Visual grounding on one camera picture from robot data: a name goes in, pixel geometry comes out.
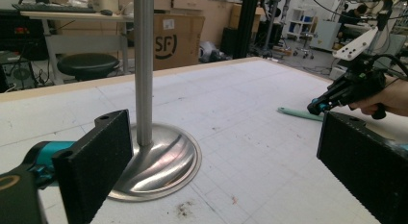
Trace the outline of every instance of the cardboard box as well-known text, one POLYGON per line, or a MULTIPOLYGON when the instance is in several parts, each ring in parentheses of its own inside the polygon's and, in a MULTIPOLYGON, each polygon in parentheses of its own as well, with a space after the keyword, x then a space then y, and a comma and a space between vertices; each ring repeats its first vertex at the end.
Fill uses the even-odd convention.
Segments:
MULTIPOLYGON (((198 64, 204 16, 154 15, 154 70, 198 64)), ((133 33, 128 38, 134 40, 133 33)))
MULTIPOLYGON (((238 29, 238 24, 240 23, 241 15, 241 5, 234 4, 231 11, 231 17, 229 22, 229 27, 231 29, 238 29)), ((252 33, 258 32, 259 22, 261 20, 261 15, 264 15, 264 9, 257 7, 255 10, 254 24, 252 25, 252 33)))

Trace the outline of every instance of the desk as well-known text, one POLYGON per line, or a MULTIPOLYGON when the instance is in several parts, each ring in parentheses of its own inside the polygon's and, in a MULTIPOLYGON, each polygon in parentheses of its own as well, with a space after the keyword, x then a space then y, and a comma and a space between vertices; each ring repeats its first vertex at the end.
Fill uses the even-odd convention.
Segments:
MULTIPOLYGON (((321 123, 276 111, 306 110, 328 84, 259 58, 155 71, 153 120, 193 135, 202 165, 168 197, 107 199, 92 223, 378 223, 316 158, 321 123)), ((101 114, 128 109, 134 123, 134 76, 5 93, 0 102, 5 172, 39 141, 80 138, 101 114)), ((406 118, 389 114, 374 121, 336 110, 408 142, 406 118)), ((40 195, 49 223, 66 223, 59 189, 40 195)))
POLYGON ((53 82, 55 85, 64 83, 58 70, 56 54, 69 52, 109 52, 122 51, 123 70, 128 73, 127 38, 124 22, 133 22, 133 18, 122 15, 106 16, 100 13, 68 13, 68 12, 21 12, 21 15, 31 19, 40 19, 44 28, 45 41, 53 68, 53 82), (118 36, 62 36, 51 35, 47 20, 85 20, 85 21, 114 21, 123 22, 122 33, 118 36))

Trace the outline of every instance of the metal stand base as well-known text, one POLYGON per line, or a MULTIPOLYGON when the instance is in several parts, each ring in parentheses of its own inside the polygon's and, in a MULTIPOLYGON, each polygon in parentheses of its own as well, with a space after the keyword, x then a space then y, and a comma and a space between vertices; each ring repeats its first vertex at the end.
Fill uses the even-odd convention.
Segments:
POLYGON ((127 202, 161 198, 185 186, 201 165, 201 150, 194 138, 170 125, 152 125, 152 144, 140 148, 132 129, 134 157, 109 197, 127 202))

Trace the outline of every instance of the floor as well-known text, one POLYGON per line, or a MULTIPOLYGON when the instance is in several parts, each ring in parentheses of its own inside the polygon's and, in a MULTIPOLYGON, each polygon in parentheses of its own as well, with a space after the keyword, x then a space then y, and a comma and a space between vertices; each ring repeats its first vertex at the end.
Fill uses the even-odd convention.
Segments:
MULTIPOLYGON (((292 53, 296 50, 298 54, 296 56, 276 55, 273 58, 274 61, 280 62, 286 66, 290 66, 301 71, 309 72, 329 79, 330 70, 335 63, 335 59, 330 52, 314 49, 312 50, 314 56, 313 59, 310 58, 311 55, 309 55, 307 58, 303 58, 303 53, 299 50, 303 47, 303 40, 297 41, 293 39, 284 39, 281 40, 281 44, 283 45, 283 47, 291 49, 292 53)), ((51 82, 52 69, 51 64, 49 64, 48 61, 33 62, 32 66, 39 87, 53 86, 51 82)), ((129 68, 131 71, 133 70, 134 64, 132 62, 129 62, 129 68)), ((117 71, 112 73, 110 76, 117 76, 122 74, 122 71, 117 71)), ((65 76, 64 80, 66 84, 76 82, 73 77, 69 76, 65 76)))

